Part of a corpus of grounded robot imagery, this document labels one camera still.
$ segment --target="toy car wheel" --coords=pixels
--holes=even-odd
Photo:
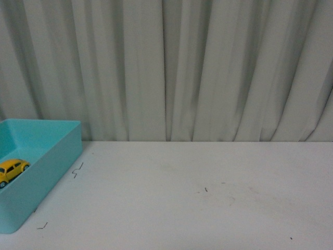
[[[0,183],[0,189],[4,188],[5,185],[7,185],[7,182],[3,181],[2,183]]]

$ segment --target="toy car window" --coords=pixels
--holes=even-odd
[[[13,169],[14,169],[14,167],[11,166],[10,168],[8,168],[7,173],[8,173],[8,172],[11,172]]]

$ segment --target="white table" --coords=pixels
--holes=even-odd
[[[332,190],[333,143],[89,142],[0,249],[333,249]]]

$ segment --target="turquoise plastic tray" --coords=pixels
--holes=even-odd
[[[31,164],[0,189],[0,233],[17,231],[81,152],[79,121],[0,122],[0,162],[19,158]]]

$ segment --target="yellow toy car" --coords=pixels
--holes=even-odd
[[[0,164],[0,189],[10,180],[21,174],[30,166],[30,163],[20,159],[10,159]]]

